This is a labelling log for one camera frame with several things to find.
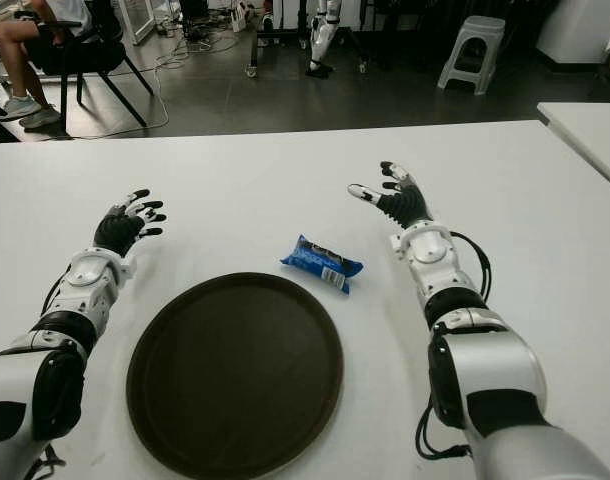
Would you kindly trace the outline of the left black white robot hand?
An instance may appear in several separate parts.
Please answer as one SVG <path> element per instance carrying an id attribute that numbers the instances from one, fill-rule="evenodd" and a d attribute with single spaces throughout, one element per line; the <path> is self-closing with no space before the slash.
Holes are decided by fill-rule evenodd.
<path id="1" fill-rule="evenodd" d="M 157 224 L 166 220 L 159 212 L 164 203 L 148 200 L 149 195 L 149 189 L 137 190 L 113 205 L 96 228 L 93 246 L 125 257 L 141 239 L 161 235 Z"/>

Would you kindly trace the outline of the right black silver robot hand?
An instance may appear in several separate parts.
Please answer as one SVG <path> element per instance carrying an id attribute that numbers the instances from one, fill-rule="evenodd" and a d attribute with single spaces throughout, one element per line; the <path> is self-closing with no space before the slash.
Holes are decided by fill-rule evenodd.
<path id="1" fill-rule="evenodd" d="M 384 176 L 391 178 L 382 183 L 385 192 L 354 183 L 347 187 L 348 193 L 375 206 L 403 229 L 418 221 L 431 221 L 425 198 L 411 174 L 389 161 L 381 162 L 380 168 Z"/>

